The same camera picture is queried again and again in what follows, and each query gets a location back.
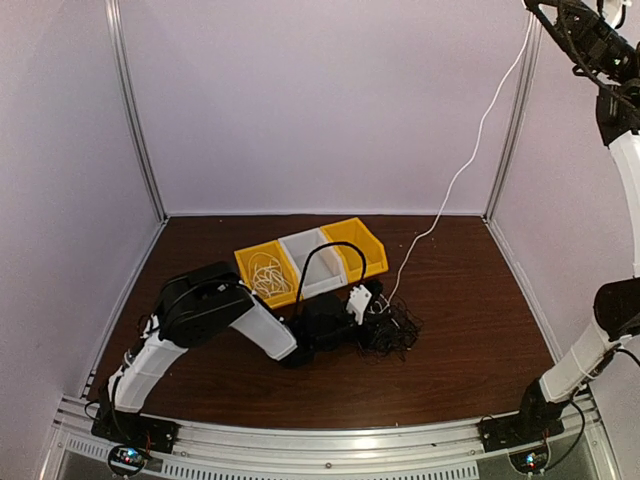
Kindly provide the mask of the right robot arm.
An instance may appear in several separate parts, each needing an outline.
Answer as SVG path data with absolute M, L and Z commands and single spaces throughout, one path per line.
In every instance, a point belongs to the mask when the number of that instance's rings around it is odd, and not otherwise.
M 525 137 L 525 268 L 562 349 L 513 419 L 530 442 L 639 333 L 639 49 L 620 33 L 625 1 L 526 7 L 553 66 Z

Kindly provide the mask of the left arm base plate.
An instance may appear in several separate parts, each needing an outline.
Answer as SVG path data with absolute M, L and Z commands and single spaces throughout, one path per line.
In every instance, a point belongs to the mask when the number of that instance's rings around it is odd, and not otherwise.
M 111 442 L 170 454 L 179 432 L 173 421 L 119 411 L 100 414 L 91 433 Z

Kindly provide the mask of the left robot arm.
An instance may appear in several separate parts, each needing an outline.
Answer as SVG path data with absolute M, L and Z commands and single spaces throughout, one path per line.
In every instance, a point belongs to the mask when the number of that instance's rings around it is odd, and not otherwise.
M 137 442 L 144 433 L 140 412 L 169 367 L 228 328 L 286 368 L 305 366 L 317 353 L 363 332 L 381 288 L 379 281 L 369 280 L 352 287 L 345 300 L 321 294 L 285 321 L 227 262 L 174 277 L 161 288 L 121 366 L 100 386 L 94 422 L 123 444 Z

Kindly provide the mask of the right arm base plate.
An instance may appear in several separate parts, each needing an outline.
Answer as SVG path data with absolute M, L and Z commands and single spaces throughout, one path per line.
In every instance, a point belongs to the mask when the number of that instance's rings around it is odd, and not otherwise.
M 565 431 L 561 420 L 539 426 L 525 424 L 518 413 L 502 417 L 485 416 L 477 424 L 485 452 L 513 449 L 545 438 L 560 435 Z

